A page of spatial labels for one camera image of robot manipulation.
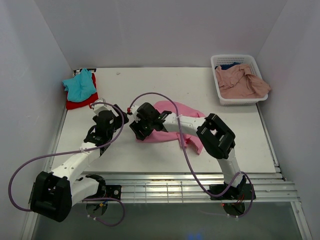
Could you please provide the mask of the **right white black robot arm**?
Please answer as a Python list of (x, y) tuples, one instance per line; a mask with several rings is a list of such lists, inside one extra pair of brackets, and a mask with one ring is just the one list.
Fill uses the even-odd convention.
[(190, 117), (180, 113), (177, 105), (175, 111), (159, 112), (148, 102), (142, 105), (131, 104), (127, 113), (134, 121), (130, 124), (135, 137), (144, 141), (152, 132), (179, 133), (197, 137), (206, 152), (218, 161), (223, 174), (223, 184), (207, 190), (202, 184), (199, 187), (212, 198), (228, 195), (237, 199), (248, 186), (244, 172), (240, 170), (235, 154), (233, 131), (214, 113), (207, 117)]

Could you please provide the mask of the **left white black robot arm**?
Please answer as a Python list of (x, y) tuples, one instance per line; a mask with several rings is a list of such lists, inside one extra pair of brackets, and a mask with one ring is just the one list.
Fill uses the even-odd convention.
[(51, 172), (38, 174), (30, 201), (33, 212), (62, 222), (78, 202), (106, 197), (108, 188), (102, 176), (81, 175), (105, 153), (116, 138), (114, 133), (119, 133), (129, 121), (118, 105), (114, 104), (111, 110), (108, 107), (108, 103), (94, 103), (95, 124), (88, 130), (79, 150)]

